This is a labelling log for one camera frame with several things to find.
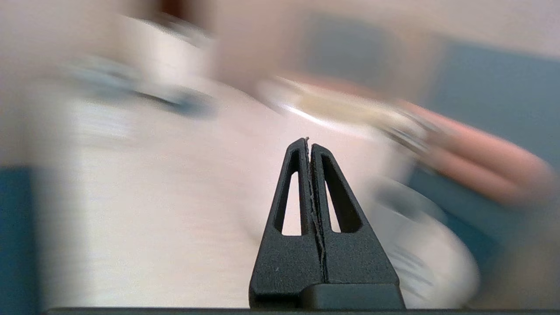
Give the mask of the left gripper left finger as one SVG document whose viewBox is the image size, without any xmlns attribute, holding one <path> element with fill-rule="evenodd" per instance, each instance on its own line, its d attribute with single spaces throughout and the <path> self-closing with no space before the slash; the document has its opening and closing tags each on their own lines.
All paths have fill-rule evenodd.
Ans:
<svg viewBox="0 0 560 315">
<path fill-rule="evenodd" d="M 301 234 L 282 233 L 292 175 L 297 175 Z M 285 152 L 248 287 L 252 309 L 300 308 L 304 289 L 324 281 L 318 214 L 314 205 L 308 140 Z"/>
</svg>

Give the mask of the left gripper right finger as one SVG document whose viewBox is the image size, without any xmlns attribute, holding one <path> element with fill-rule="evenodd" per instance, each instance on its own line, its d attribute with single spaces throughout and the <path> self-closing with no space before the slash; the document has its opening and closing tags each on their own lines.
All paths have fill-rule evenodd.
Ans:
<svg viewBox="0 0 560 315">
<path fill-rule="evenodd" d="M 388 284 L 399 278 L 334 155 L 311 147 L 320 261 L 330 284 Z"/>
</svg>

